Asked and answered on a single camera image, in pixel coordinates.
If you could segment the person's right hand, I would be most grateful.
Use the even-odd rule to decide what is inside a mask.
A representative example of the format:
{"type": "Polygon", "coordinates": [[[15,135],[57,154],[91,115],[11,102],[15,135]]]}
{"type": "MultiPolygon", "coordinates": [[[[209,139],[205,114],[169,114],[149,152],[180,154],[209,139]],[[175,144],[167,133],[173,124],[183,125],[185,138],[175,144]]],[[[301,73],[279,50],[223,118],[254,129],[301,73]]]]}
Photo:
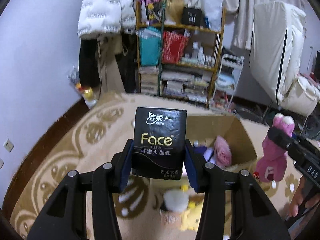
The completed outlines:
{"type": "MultiPolygon", "coordinates": [[[[298,208],[301,206],[304,197],[303,197],[303,189],[305,186],[305,177],[302,176],[299,181],[299,186],[296,189],[296,192],[291,200],[291,203],[289,205],[289,217],[296,217],[298,215],[298,208]]],[[[310,200],[306,202],[304,205],[307,209],[314,207],[319,202],[320,196],[319,194],[313,196],[310,200]]]]}

